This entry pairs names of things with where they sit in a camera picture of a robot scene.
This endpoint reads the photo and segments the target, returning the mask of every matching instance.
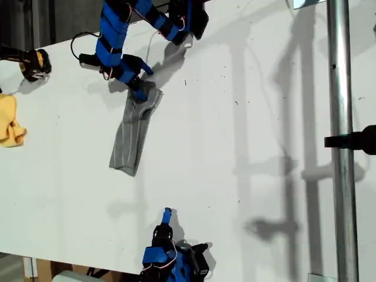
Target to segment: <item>metal pole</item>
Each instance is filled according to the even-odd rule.
[[[348,0],[328,0],[328,45],[332,136],[353,131]],[[358,282],[354,154],[332,149],[338,282]]]

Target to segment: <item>floor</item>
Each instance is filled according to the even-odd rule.
[[[22,257],[0,253],[0,281],[24,282]]]

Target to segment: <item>yellow towel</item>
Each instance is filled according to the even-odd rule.
[[[0,145],[19,146],[24,142],[26,129],[16,121],[16,98],[0,94]]]

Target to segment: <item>black bracket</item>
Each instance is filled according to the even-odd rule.
[[[326,137],[325,147],[363,150],[368,155],[376,155],[376,125],[367,126],[362,132]]]
[[[195,245],[187,250],[188,264],[192,269],[194,282],[204,282],[209,266],[206,262],[204,251],[208,248],[208,244]]]

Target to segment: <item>black clamp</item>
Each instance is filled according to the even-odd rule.
[[[172,246],[172,228],[168,223],[161,223],[156,226],[153,232],[152,246],[169,248]]]
[[[376,155],[376,125],[367,126],[362,132],[326,137],[325,148],[363,150],[368,155]]]

